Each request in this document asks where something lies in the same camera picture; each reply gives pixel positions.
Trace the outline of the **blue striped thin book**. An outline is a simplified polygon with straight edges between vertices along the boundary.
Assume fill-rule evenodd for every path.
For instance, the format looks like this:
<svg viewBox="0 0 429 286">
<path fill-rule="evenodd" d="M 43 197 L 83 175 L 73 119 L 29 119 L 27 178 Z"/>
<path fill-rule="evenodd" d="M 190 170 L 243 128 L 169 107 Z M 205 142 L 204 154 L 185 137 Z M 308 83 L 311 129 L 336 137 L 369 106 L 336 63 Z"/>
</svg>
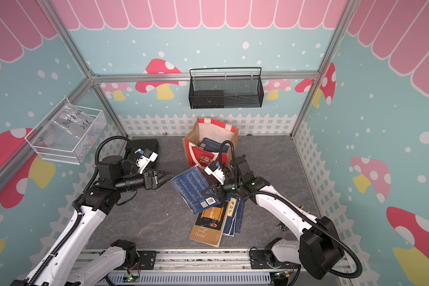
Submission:
<svg viewBox="0 0 429 286">
<path fill-rule="evenodd" d="M 218 153 L 220 151 L 220 148 L 222 148 L 222 152 L 227 153 L 230 149 L 230 145 L 226 144 L 222 146 L 221 143 L 214 141 L 210 138 L 203 138 L 198 148 L 200 150 L 210 153 Z"/>
</svg>

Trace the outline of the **blue back-cover book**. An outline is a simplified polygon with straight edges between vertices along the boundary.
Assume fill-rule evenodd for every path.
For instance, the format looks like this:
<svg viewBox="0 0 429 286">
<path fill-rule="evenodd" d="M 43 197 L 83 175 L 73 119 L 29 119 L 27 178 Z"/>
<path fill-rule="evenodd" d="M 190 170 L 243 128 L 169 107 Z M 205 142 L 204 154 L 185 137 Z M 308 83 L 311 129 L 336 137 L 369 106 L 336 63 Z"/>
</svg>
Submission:
<svg viewBox="0 0 429 286">
<path fill-rule="evenodd" d="M 201 192 L 208 188 L 209 184 L 200 172 L 200 169 L 196 166 L 175 176 L 170 183 L 184 199 L 194 215 L 198 215 L 204 210 L 220 204 L 220 201 L 218 201 L 218 204 L 201 204 L 204 198 L 206 198 L 201 195 Z"/>
</svg>

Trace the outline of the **red canvas tote bag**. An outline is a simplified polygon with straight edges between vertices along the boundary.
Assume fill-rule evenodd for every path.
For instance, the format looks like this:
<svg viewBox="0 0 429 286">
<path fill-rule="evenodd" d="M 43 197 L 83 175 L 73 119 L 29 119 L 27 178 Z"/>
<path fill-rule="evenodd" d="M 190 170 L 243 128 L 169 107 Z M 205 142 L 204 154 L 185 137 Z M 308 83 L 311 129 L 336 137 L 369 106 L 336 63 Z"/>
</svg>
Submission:
<svg viewBox="0 0 429 286">
<path fill-rule="evenodd" d="M 221 144 L 229 140 L 237 147 L 239 129 L 210 118 L 197 118 L 192 131 L 182 140 L 189 167 L 206 168 L 219 160 Z"/>
</svg>

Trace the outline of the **brown lamp cover book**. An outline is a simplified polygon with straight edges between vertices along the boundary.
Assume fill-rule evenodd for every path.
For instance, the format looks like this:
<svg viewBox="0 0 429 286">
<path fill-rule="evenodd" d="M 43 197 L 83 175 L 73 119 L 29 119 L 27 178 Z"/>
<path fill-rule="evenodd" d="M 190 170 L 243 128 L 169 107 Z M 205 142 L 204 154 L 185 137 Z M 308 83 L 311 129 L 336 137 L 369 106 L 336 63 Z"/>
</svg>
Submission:
<svg viewBox="0 0 429 286">
<path fill-rule="evenodd" d="M 194 223 L 189 239 L 213 247 L 219 247 L 222 238 L 228 202 L 201 212 Z"/>
</svg>

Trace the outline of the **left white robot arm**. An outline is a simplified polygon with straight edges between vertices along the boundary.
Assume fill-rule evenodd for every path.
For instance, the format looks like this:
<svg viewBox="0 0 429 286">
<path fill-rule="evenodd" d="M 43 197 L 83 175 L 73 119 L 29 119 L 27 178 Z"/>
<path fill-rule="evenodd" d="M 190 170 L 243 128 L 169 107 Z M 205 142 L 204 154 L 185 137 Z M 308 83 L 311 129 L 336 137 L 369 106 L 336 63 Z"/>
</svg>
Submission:
<svg viewBox="0 0 429 286">
<path fill-rule="evenodd" d="M 114 140 L 127 142 L 132 151 L 127 157 L 107 156 L 100 159 L 102 148 Z M 136 244 L 117 240 L 76 273 L 73 266 L 89 238 L 114 206 L 121 206 L 122 194 L 141 189 L 155 190 L 170 181 L 174 174 L 149 168 L 157 154 L 139 149 L 129 138 L 114 136 L 105 139 L 95 152 L 94 174 L 83 192 L 73 202 L 73 216 L 61 236 L 45 257 L 23 280 L 14 280 L 14 286 L 93 286 L 108 280 L 117 268 L 127 271 L 141 262 Z"/>
</svg>

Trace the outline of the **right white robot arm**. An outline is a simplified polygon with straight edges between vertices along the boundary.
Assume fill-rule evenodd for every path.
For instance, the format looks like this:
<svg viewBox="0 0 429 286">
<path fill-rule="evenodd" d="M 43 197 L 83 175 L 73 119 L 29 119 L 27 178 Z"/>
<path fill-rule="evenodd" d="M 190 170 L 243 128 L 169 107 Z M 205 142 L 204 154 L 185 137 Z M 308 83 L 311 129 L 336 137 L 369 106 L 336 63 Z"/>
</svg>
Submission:
<svg viewBox="0 0 429 286">
<path fill-rule="evenodd" d="M 342 242 L 331 219 L 326 216 L 317 218 L 297 207 L 265 178 L 255 176 L 245 156 L 236 156 L 230 140 L 224 141 L 220 148 L 225 145 L 230 147 L 232 156 L 229 166 L 224 165 L 221 157 L 208 165 L 206 173 L 214 176 L 217 183 L 206 188 L 203 195 L 218 201 L 224 201 L 228 195 L 237 195 L 243 201 L 251 200 L 273 214 L 294 234 L 298 243 L 279 238 L 266 247 L 270 265 L 296 263 L 317 280 L 323 279 L 327 273 L 347 279 L 361 276 L 361 260 Z"/>
</svg>

